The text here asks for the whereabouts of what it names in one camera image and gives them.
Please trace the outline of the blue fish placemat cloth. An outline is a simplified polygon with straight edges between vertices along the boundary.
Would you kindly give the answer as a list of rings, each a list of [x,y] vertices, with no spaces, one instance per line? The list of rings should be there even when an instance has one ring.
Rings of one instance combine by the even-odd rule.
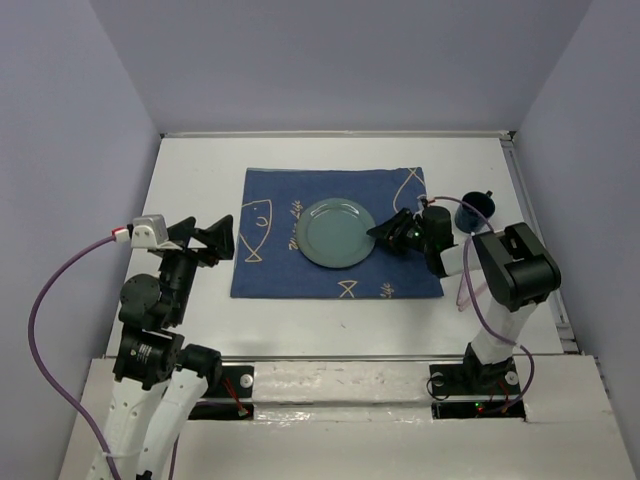
[[[419,167],[245,173],[231,296],[435,299],[421,253],[395,255],[368,230],[427,193]]]

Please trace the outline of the teal ceramic plate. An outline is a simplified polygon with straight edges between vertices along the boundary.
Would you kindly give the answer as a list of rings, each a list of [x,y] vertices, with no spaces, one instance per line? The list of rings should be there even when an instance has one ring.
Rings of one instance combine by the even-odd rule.
[[[312,263],[329,269],[346,269],[364,261],[375,240],[366,231],[376,226],[359,203],[344,198],[318,201],[300,215],[296,243]]]

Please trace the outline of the dark blue mug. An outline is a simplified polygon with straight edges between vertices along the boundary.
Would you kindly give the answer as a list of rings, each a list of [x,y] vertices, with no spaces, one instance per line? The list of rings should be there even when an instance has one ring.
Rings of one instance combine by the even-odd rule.
[[[454,222],[463,233],[478,233],[488,226],[488,221],[493,217],[495,211],[496,205],[492,191],[472,191],[462,197],[462,203],[456,210]]]

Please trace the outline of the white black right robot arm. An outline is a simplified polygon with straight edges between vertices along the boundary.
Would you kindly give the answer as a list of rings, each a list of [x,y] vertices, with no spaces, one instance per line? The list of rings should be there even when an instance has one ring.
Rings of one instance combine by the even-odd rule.
[[[395,254],[423,254],[429,272],[438,278],[460,275],[469,282],[474,271],[484,276],[488,309],[482,311],[477,297],[470,297],[481,328],[461,362],[431,367],[430,395],[444,401],[500,392],[508,402],[520,400],[529,386],[519,382],[513,354],[531,354],[520,343],[520,333],[561,284],[558,265],[531,228],[517,223],[500,231],[489,229],[458,245],[450,212],[426,205],[418,213],[404,208],[367,234]]]

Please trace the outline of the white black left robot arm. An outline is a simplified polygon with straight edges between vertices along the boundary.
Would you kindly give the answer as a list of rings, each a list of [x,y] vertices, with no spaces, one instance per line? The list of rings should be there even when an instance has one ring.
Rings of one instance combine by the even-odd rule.
[[[191,410],[221,383],[218,351],[186,344],[182,324],[196,271],[234,256],[230,215],[206,229],[188,217],[135,218],[115,232],[119,242],[161,260],[155,274],[137,274],[120,291],[120,345],[103,435],[106,448],[90,466],[91,479],[159,479]]]

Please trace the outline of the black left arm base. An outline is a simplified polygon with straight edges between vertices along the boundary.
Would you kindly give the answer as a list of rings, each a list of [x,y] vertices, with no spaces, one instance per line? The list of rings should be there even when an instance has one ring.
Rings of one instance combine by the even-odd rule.
[[[249,364],[224,365],[220,381],[209,387],[189,414],[191,421],[244,421],[254,415],[255,373]]]

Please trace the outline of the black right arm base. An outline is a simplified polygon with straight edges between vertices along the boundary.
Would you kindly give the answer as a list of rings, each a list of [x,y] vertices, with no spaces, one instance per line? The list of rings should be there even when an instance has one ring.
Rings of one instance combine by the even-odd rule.
[[[514,363],[504,373],[479,383],[466,376],[461,363],[433,364],[426,390],[433,400],[434,420],[526,419],[523,400],[506,407],[521,393]]]

